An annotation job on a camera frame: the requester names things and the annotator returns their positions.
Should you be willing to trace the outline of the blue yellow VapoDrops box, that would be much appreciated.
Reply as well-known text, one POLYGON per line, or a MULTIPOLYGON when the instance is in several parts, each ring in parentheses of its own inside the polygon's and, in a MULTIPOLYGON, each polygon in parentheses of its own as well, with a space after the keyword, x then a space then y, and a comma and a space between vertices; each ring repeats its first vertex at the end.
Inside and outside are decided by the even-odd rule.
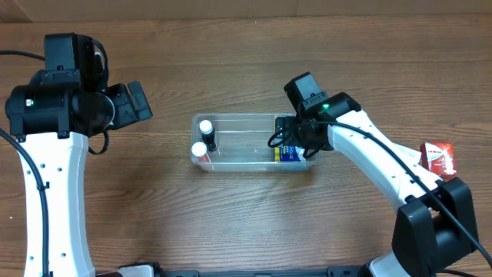
POLYGON ((306 162, 304 149, 297 146, 279 146, 274 149, 276 162, 306 162))

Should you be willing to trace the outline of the black bottle white cap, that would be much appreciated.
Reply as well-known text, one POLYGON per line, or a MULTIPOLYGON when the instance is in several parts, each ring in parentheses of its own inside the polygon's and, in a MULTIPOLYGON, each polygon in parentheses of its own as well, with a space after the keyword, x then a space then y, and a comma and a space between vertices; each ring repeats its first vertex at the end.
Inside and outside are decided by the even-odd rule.
POLYGON ((211 121, 203 120, 199 123, 199 129, 201 132, 202 141, 206 144, 209 152, 217 150, 217 144, 215 141, 215 128, 211 121))

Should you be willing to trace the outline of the orange tube white cap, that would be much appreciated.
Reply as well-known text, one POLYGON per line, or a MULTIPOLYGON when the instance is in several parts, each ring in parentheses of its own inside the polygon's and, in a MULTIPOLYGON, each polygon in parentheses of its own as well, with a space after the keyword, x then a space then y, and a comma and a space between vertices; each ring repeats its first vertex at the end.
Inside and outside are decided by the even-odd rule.
POLYGON ((206 144, 203 142, 196 142, 191 147, 191 154, 199 161, 199 162, 210 162, 210 158, 208 155, 208 148, 206 144))

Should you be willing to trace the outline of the red white box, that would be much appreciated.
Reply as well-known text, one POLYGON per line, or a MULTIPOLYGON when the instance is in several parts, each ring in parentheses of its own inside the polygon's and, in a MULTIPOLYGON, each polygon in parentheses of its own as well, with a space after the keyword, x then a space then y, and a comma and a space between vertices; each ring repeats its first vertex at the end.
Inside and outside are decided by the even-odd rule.
POLYGON ((457 175, 454 161, 454 147, 450 142, 425 142, 420 146, 421 164, 430 172, 443 179, 457 175))

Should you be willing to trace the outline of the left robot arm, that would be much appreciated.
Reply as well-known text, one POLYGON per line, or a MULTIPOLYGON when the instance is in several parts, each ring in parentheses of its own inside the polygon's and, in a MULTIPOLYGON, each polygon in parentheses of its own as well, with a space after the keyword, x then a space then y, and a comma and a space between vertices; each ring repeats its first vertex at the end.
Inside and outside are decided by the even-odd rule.
POLYGON ((102 44, 75 33, 45 36, 45 67, 5 103, 2 136, 25 181, 27 276, 94 276, 85 224, 89 139, 152 116, 140 82, 108 84, 102 44))

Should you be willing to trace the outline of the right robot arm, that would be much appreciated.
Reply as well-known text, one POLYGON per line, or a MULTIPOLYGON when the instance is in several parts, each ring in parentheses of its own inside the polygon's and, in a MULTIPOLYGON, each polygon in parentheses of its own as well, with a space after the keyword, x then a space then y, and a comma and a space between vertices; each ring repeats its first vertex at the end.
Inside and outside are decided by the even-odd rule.
POLYGON ((364 265, 335 266, 329 276, 436 276, 478 251, 473 197, 458 177, 443 179, 412 162, 380 132, 345 92, 329 96, 310 72, 284 87, 296 114, 275 126, 268 147, 294 146, 302 162, 319 151, 348 157, 383 193, 396 212, 391 250, 364 265))

